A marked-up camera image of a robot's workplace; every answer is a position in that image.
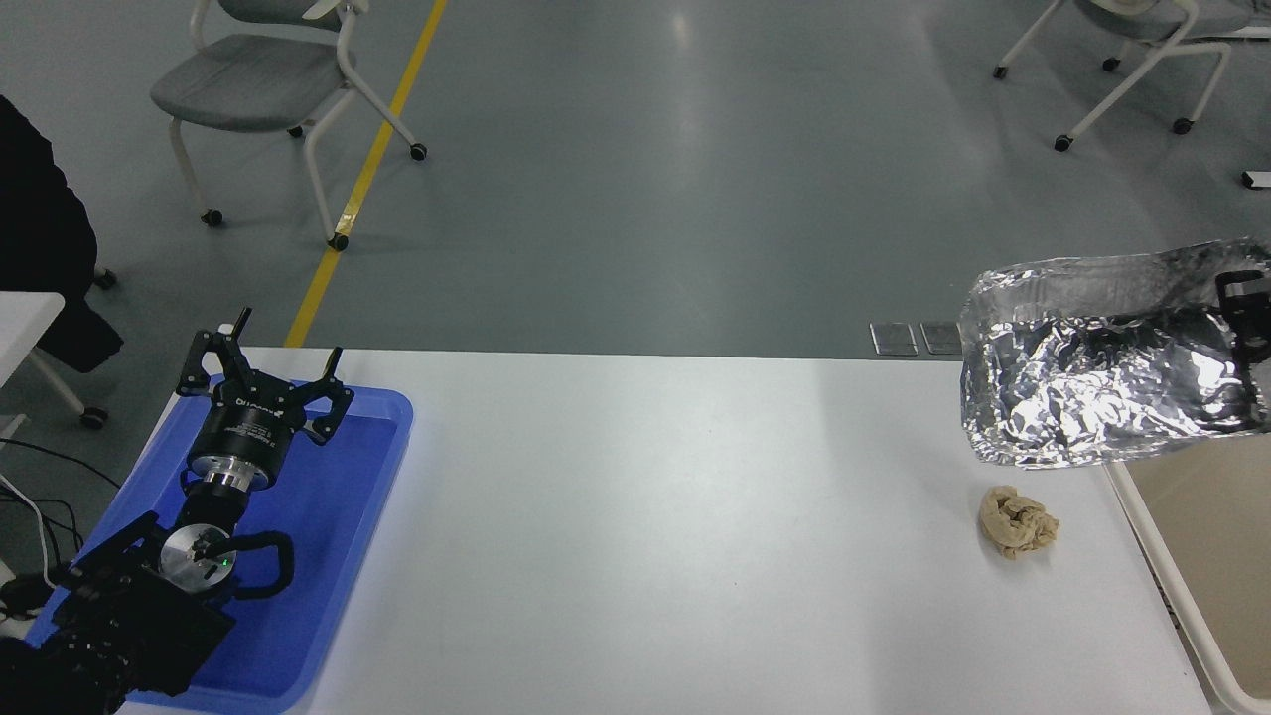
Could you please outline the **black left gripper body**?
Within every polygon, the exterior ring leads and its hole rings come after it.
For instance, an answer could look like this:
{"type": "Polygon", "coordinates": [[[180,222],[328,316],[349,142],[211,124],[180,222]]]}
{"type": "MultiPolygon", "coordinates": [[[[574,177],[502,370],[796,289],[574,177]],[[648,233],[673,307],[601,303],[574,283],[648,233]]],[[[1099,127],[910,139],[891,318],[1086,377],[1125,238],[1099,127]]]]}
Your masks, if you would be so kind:
{"type": "Polygon", "coordinates": [[[211,410],[192,444],[192,471],[202,476],[236,458],[253,466],[258,476],[280,475],[306,418],[304,408],[292,401],[294,389],[286,380],[253,386],[224,380],[215,385],[211,410]]]}

